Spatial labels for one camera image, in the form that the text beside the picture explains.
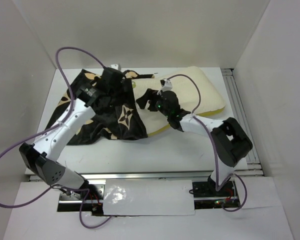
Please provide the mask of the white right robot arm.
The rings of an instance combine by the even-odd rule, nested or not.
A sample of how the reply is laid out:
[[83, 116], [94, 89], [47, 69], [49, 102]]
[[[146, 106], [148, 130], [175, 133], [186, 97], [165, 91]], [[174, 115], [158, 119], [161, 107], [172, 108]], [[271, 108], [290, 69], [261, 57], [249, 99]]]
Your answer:
[[215, 168], [209, 176], [208, 190], [213, 196], [220, 196], [225, 191], [225, 184], [233, 176], [235, 167], [253, 148], [252, 141], [235, 118], [217, 120], [191, 113], [181, 108], [177, 95], [171, 90], [149, 88], [136, 103], [141, 109], [149, 105], [149, 111], [162, 113], [175, 130], [210, 139]]

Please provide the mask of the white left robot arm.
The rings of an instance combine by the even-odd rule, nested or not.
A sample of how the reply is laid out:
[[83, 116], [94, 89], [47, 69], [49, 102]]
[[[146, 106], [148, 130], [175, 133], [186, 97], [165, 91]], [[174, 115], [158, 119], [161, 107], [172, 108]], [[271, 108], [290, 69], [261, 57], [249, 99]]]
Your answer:
[[51, 187], [70, 189], [78, 200], [87, 197], [89, 182], [79, 173], [58, 163], [61, 152], [76, 132], [94, 116], [108, 117], [119, 97], [125, 94], [125, 75], [117, 64], [103, 69], [95, 86], [84, 83], [73, 104], [32, 144], [23, 143], [19, 152], [26, 167]]

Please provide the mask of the cream pillow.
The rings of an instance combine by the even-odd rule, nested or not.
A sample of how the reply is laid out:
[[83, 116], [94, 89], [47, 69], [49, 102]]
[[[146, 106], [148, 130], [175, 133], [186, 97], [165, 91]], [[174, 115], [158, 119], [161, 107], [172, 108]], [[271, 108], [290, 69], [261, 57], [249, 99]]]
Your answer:
[[192, 78], [194, 83], [184, 76], [177, 76], [170, 80], [172, 91], [176, 93], [181, 108], [192, 111], [197, 106], [199, 95], [195, 86], [199, 88], [201, 96], [200, 106], [195, 110], [196, 114], [202, 117], [217, 115], [227, 106], [226, 90], [222, 81], [221, 70], [218, 68], [190, 66], [163, 73], [163, 71], [160, 71], [156, 76], [142, 76], [133, 79], [134, 98], [138, 99], [143, 96], [147, 89], [159, 90], [161, 88], [160, 80], [162, 79], [183, 74]]

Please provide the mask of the black floral pillowcase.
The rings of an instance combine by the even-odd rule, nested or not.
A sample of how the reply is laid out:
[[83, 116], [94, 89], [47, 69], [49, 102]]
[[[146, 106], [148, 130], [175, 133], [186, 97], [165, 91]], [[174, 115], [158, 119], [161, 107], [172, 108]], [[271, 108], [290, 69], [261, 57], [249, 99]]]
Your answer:
[[[125, 70], [123, 72], [128, 79], [154, 79], [154, 74], [139, 74], [134, 70]], [[90, 84], [93, 87], [101, 79], [100, 74], [82, 69], [74, 81], [71, 83], [72, 92], [75, 94], [82, 84]], [[146, 126], [140, 118], [136, 108], [135, 97], [123, 100], [123, 105], [108, 107], [103, 111], [98, 111], [95, 116], [88, 119], [75, 135], [70, 139], [67, 145], [80, 146], [91, 145], [99, 138], [108, 140], [128, 140], [136, 141], [148, 137]], [[71, 98], [69, 90], [63, 94], [53, 111], [45, 130], [50, 128], [56, 120], [70, 105]]]

